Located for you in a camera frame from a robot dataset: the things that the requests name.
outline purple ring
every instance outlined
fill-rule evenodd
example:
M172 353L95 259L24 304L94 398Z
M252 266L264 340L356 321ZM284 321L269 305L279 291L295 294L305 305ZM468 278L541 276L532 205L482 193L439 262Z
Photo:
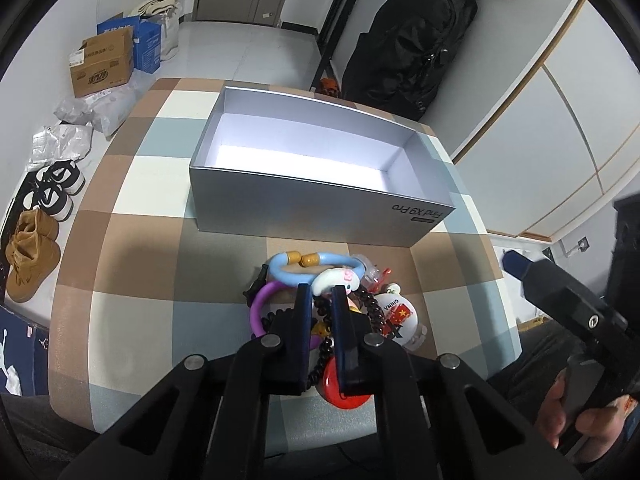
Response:
M249 309L249 323L251 324L251 331L256 337L262 337L266 334L262 327L262 320L260 319L260 311L264 306L264 303L273 294L287 287L288 285L285 285L282 282L268 282L258 291L258 294L255 295L254 301L251 304L251 309ZM312 350L318 348L321 342L322 338L319 335L313 335L309 340L309 348Z

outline cardboard box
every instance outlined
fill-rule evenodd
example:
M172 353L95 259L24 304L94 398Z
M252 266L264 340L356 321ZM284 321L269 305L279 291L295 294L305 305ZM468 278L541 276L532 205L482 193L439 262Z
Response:
M133 71L132 28L119 28L88 38L69 55L71 83L76 97L129 81Z
M122 27L133 28L133 67L152 74L160 68L162 26L141 20L139 16L118 18L98 23L98 34Z
M190 163L198 228L411 247L454 210L425 136L355 108L227 86Z

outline table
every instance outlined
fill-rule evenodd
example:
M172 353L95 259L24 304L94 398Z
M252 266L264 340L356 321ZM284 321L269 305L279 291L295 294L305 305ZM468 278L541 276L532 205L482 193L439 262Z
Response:
M189 163L223 85L330 100L423 132L446 167L456 210L411 248L199 232ZM502 272L473 200L423 124L333 98L263 84L160 79L111 141L63 250L50 324L53 409L104 432L185 356L217 358L250 338L241 292L275 253L364 254L391 267L428 337L416 352L459 354L487 377L520 353ZM272 309L292 305L281 293ZM372 399L342 411L314 388L271 398L267 454L376 431Z

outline human hand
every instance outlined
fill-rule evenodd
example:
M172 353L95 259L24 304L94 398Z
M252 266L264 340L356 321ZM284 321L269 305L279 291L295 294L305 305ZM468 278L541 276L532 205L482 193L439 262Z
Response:
M554 447L558 448L560 436L567 427L567 419L562 409L564 394L564 370L556 377L556 382L546 394L538 411L535 428ZM633 411L636 402L629 396L616 399L606 408L585 410L575 421L575 429L590 439L575 457L576 462L594 462L601 458L622 432L625 419Z

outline brown cardboard box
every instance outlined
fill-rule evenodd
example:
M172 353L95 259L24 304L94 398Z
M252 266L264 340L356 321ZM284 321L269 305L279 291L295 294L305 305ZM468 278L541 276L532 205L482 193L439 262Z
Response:
M133 70L133 31L118 28L88 38L69 55L71 83L82 97L129 81Z

